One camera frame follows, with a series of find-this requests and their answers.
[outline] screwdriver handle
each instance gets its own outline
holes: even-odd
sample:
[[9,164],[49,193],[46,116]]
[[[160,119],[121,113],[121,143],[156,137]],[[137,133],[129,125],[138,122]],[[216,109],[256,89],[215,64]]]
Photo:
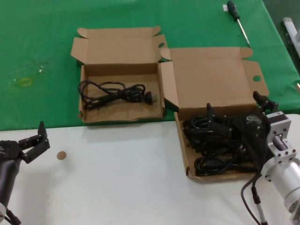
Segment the screwdriver handle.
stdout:
[[236,10],[236,6],[233,1],[229,0],[227,2],[227,10],[229,14],[233,17],[234,21],[237,21],[240,19],[240,15],[238,14],[238,11]]

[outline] robotic arm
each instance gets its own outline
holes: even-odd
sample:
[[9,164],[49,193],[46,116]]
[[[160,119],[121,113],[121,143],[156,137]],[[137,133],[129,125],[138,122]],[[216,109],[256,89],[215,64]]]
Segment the robotic arm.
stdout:
[[[227,137],[234,135],[241,139],[258,170],[255,177],[241,191],[243,201],[256,223],[268,224],[255,188],[256,180],[263,176],[274,184],[282,196],[286,209],[292,214],[292,224],[300,225],[300,161],[296,158],[296,149],[287,140],[291,120],[283,112],[278,112],[278,103],[261,96],[257,91],[253,93],[253,97],[259,105],[256,112],[225,116],[225,120],[224,116],[219,116],[223,118],[222,123],[215,119],[218,116],[211,105],[207,104],[210,129]],[[253,199],[261,217],[260,223],[249,210],[243,197],[244,188],[251,183]]]
[[20,163],[27,164],[50,148],[47,132],[43,122],[40,122],[37,135],[16,141],[0,141],[0,223],[6,219],[12,225],[21,222],[7,209],[14,187],[15,178],[19,173]]

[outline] open cardboard box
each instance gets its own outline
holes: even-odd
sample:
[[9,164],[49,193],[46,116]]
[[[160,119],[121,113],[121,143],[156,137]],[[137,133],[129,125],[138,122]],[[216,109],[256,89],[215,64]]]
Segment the open cardboard box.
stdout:
[[197,114],[206,115],[210,103],[216,113],[229,115],[256,109],[253,91],[268,95],[259,64],[245,60],[250,48],[178,48],[162,49],[161,63],[165,98],[178,107],[175,113],[186,175],[193,180],[234,180],[249,174],[228,172],[223,175],[197,177],[194,161],[201,156],[188,146],[182,123]]
[[[86,110],[80,98],[79,111],[84,122],[163,117],[165,104],[158,61],[161,59],[160,50],[167,48],[167,43],[165,36],[159,32],[160,27],[78,29],[81,37],[74,38],[71,55],[84,64],[81,81],[90,80],[98,84],[121,82],[126,87],[141,83],[155,99],[152,105],[117,100],[99,109]],[[105,87],[120,88],[114,84]],[[91,97],[105,95],[93,85],[87,87],[85,94]]]

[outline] cardboard box flap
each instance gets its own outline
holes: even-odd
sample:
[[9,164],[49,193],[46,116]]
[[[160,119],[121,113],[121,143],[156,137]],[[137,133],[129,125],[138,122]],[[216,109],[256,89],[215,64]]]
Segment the cardboard box flap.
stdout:
[[167,60],[197,59],[244,59],[253,55],[251,48],[209,47],[209,48],[168,48],[160,51]]
[[78,32],[85,38],[74,38],[71,55],[85,64],[157,63],[160,50],[167,48],[165,36],[156,35],[157,27]]
[[121,29],[85,29],[79,28],[78,34],[83,38],[128,38],[152,37],[158,35],[160,27],[121,28]]
[[269,90],[266,85],[266,81],[264,80],[262,71],[259,67],[258,62],[242,60],[242,64],[247,74],[248,84],[251,90],[256,90],[261,95],[269,95]]
[[268,95],[268,89],[259,64],[243,60],[252,53],[237,47],[162,49],[162,57],[171,60],[161,65],[165,98],[179,110],[205,108],[208,102],[255,104],[253,91]]

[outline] white tabletop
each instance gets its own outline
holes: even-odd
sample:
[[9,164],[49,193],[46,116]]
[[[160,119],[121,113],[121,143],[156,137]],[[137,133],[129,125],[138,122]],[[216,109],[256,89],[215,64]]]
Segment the white tabletop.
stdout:
[[[289,141],[300,147],[300,116]],[[175,122],[47,129],[51,148],[21,164],[9,208],[23,225],[254,225],[245,180],[200,184],[185,176]],[[36,130],[0,132],[20,140]],[[67,157],[58,160],[56,154]],[[257,189],[270,225],[290,214],[272,183]],[[253,207],[250,189],[245,192]]]

